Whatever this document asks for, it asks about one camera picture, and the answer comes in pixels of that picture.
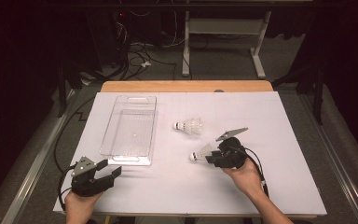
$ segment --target metal stand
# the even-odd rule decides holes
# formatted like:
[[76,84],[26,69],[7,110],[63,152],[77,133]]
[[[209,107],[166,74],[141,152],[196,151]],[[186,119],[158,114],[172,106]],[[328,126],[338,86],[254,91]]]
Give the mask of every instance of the metal stand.
[[185,22],[185,47],[183,52],[182,75],[190,75],[190,48],[188,46],[190,34],[236,34],[258,35],[257,45],[250,49],[257,76],[265,79],[263,65],[258,56],[263,44],[264,36],[269,26],[271,12],[266,12],[264,20],[216,20],[216,19],[190,19],[190,13],[186,12]]

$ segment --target table leg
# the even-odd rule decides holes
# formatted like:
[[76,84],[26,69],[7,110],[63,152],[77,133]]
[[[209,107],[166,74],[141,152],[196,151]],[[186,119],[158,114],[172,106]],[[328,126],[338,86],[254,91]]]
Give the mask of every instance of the table leg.
[[190,12],[186,12],[186,21],[185,21],[185,48],[183,51],[183,62],[182,62],[182,76],[190,76],[190,47],[188,46],[188,40],[190,38]]
[[255,71],[257,72],[257,76],[260,79],[266,78],[266,74],[264,73],[264,69],[263,69],[263,66],[261,64],[260,58],[258,57],[258,53],[259,53],[261,45],[263,43],[264,36],[266,34],[266,31],[267,31],[267,27],[269,26],[269,17],[270,16],[271,16],[271,12],[270,11],[266,12],[266,15],[264,16],[263,23],[262,23],[262,25],[260,27],[260,32],[259,32],[259,35],[258,35],[257,45],[256,45],[255,48],[250,49],[252,59],[253,59],[254,64],[255,64]]

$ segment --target electrical cable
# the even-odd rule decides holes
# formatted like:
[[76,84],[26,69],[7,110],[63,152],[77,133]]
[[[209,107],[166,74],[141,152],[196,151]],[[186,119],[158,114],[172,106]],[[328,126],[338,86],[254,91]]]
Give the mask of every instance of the electrical cable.
[[150,14],[150,11],[146,12],[146,13],[143,14],[143,15],[139,15],[139,14],[133,12],[133,11],[131,11],[131,13],[132,13],[134,16],[143,17],[143,16],[149,15],[149,14]]
[[126,64],[124,61],[123,63],[120,64],[120,67],[115,72],[111,73],[110,75],[107,75],[107,77],[109,77],[109,78],[116,77],[120,73],[122,73],[125,69],[126,69]]
[[170,47],[175,47],[175,46],[179,46],[181,44],[183,44],[185,42],[185,39],[177,42],[176,44],[173,44],[173,45],[165,45],[165,46],[162,46],[163,48],[170,48]]
[[129,72],[129,69],[130,69],[130,62],[129,62],[129,58],[128,58],[128,55],[126,57],[126,59],[124,60],[124,64],[126,64],[126,70],[123,71],[121,73],[121,76],[118,80],[123,80],[123,78],[126,76],[126,74]]
[[66,191],[68,191],[68,190],[70,190],[70,189],[72,189],[72,187],[71,187],[71,188],[67,188],[67,189],[65,189],[63,192],[61,192],[61,197],[62,197],[62,195],[63,195]]
[[[241,146],[241,147],[245,151],[242,151],[240,148],[236,148],[236,147],[229,147],[229,148],[234,149],[234,150],[240,152],[241,154],[245,155],[246,158],[249,159],[255,165],[255,169],[257,170],[258,175],[260,176],[263,191],[269,197],[269,188],[267,187],[266,178],[264,177],[263,168],[261,166],[260,159],[258,159],[257,155],[251,149],[249,149],[247,147],[243,147],[243,146]],[[252,152],[255,155],[258,163],[255,162],[255,160],[246,153],[246,150],[249,150],[250,152]]]
[[63,180],[65,179],[66,174],[67,174],[70,170],[75,169],[75,167],[76,167],[76,164],[75,164],[75,165],[72,165],[72,166],[69,166],[68,168],[66,168],[66,169],[62,172],[62,175],[61,175],[61,177],[60,177],[60,182],[59,182],[59,184],[58,184],[57,192],[58,192],[58,200],[59,200],[59,202],[60,202],[62,211],[65,211],[65,203],[64,203],[63,200],[62,200],[63,192],[61,192]]
[[175,17],[175,36],[173,37],[172,43],[169,46],[164,46],[164,47],[174,46],[175,41],[176,41],[176,36],[177,36],[177,32],[178,32],[178,21],[177,21],[176,11],[173,12],[173,16]]
[[138,49],[138,50],[136,50],[135,52],[142,52],[144,49],[145,49],[145,47],[146,47],[146,45],[149,45],[149,44],[146,44],[146,43],[139,43],[139,42],[136,42],[136,43],[131,43],[130,44],[130,46],[141,46],[142,48],[141,49]]
[[139,58],[142,59],[143,63],[156,62],[156,63],[161,63],[161,64],[172,65],[173,66],[172,75],[173,75],[173,79],[174,79],[174,73],[175,73],[175,70],[176,70],[177,63],[165,63],[165,62],[162,62],[162,61],[159,61],[157,59],[152,58],[150,56],[150,54],[147,52],[146,43],[143,43],[143,44],[141,44],[141,43],[133,43],[131,45],[132,46],[141,46],[141,49],[137,49],[136,51],[131,51],[131,50],[129,51],[129,53],[137,55],[137,57],[132,57],[132,58],[129,59],[130,65],[131,66],[136,66],[136,67],[139,67],[139,68],[135,73],[133,73],[132,71],[129,70],[131,72],[131,75],[128,76],[128,77],[123,77],[122,80],[128,80],[128,79],[130,79],[132,77],[136,77],[136,76],[142,74],[147,69],[148,66],[146,66],[145,69],[142,69],[143,67],[141,65],[136,64],[136,63],[133,62],[134,60],[139,59]]
[[205,39],[205,46],[203,46],[203,47],[194,47],[194,46],[190,46],[189,45],[189,47],[191,48],[191,49],[207,49],[208,48],[208,46],[209,46],[209,40],[208,40],[208,36],[207,35],[192,35],[192,36],[201,36],[201,37],[203,37],[204,39]]
[[69,121],[74,117],[74,115],[80,115],[80,118],[78,121],[86,121],[87,119],[82,119],[82,116],[83,116],[83,112],[79,112],[79,110],[84,106],[86,105],[87,103],[89,103],[90,101],[92,101],[93,99],[95,98],[92,97],[90,99],[88,99],[85,103],[83,103],[80,107],[77,108],[77,110],[71,115],[71,117],[69,117],[69,119],[66,121],[65,125],[62,127],[58,137],[57,137],[57,140],[55,142],[55,145],[54,145],[54,150],[53,150],[53,158],[54,158],[54,162],[57,166],[57,168],[60,170],[61,173],[64,172],[64,170],[61,168],[60,164],[58,163],[58,159],[57,159],[57,147],[58,147],[58,143],[60,142],[60,139],[62,137],[62,134],[64,132],[64,130],[66,129],[67,125],[69,124]]
[[182,55],[182,59],[185,61],[185,63],[187,64],[187,67],[188,67],[188,74],[190,76],[190,80],[193,80],[193,74],[191,73],[191,68],[190,68],[190,64],[188,64],[186,58],[185,58],[185,55]]
[[122,29],[124,29],[124,37],[123,37],[123,44],[124,44],[124,43],[126,42],[126,40],[127,40],[127,29],[126,29],[126,27],[125,27],[123,24],[121,24],[121,23],[118,22],[118,21],[116,22],[116,24],[120,26],[120,31],[119,31],[119,33],[117,34],[117,39],[120,38],[121,31],[122,31]]
[[238,40],[238,39],[246,39],[246,38],[249,38],[253,35],[238,35],[236,37],[232,37],[232,38],[229,38],[229,37],[219,37],[220,35],[210,35],[211,38],[213,39],[221,39],[221,40],[228,40],[228,41],[231,41],[231,40]]

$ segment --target wooden table edge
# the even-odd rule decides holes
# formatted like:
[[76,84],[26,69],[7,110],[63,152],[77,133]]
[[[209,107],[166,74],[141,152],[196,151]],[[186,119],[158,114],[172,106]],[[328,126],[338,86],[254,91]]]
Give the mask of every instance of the wooden table edge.
[[250,92],[273,91],[266,80],[106,81],[101,92]]

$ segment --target gray carpet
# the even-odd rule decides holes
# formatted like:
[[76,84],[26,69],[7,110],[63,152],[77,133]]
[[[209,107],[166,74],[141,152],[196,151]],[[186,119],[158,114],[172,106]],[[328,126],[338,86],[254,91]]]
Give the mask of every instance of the gray carpet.
[[[205,40],[202,37],[194,37],[191,43],[194,48],[190,54],[192,78],[199,80],[257,79],[252,59],[247,51],[252,46],[252,41],[255,41],[253,37],[237,40],[209,39],[208,47],[204,48]],[[272,81],[286,75],[301,41],[302,38],[283,40],[281,37],[277,37],[266,39],[260,52],[260,58],[267,74],[267,80]],[[152,61],[150,67],[141,75],[132,79],[170,80],[173,79],[173,76],[175,79],[189,79],[189,77],[181,76],[181,47],[166,49],[147,47],[147,52],[154,60],[159,62],[177,63],[176,69],[173,72],[174,66],[172,64]],[[132,60],[134,64],[139,64],[140,61],[141,59],[136,58]],[[131,71],[134,72],[137,68],[137,66],[133,66]],[[284,84],[277,91],[280,93],[288,118],[327,209],[327,216],[317,217],[312,220],[312,223],[358,223],[357,213],[353,211],[353,207],[343,190],[342,182],[337,178],[337,172],[328,157],[328,153],[326,153],[324,140],[304,106],[304,99],[296,94],[294,86],[295,84]],[[95,96],[100,88],[101,84],[97,83],[85,86],[79,91],[72,110],[68,111],[68,116],[75,113],[75,110],[82,104]],[[92,100],[80,107],[79,112],[83,112],[82,118],[87,117],[91,106]],[[21,156],[16,160],[5,183],[0,188],[0,223],[15,198],[24,177],[26,177],[39,148],[45,144],[47,136],[57,122],[58,109],[58,104],[56,104]],[[85,121],[79,119],[80,114],[75,114],[69,120],[58,142],[57,158],[62,167],[69,165],[86,124]],[[335,108],[328,89],[324,90],[323,122],[323,128],[328,139],[337,149],[339,158],[345,165],[354,186],[358,189],[358,145]],[[52,154],[50,154],[29,200],[19,215],[18,223],[64,223],[64,215],[52,212],[52,207],[57,198],[56,188],[59,177],[60,172],[54,164]],[[104,223],[104,217],[95,217],[95,219],[99,223]]]

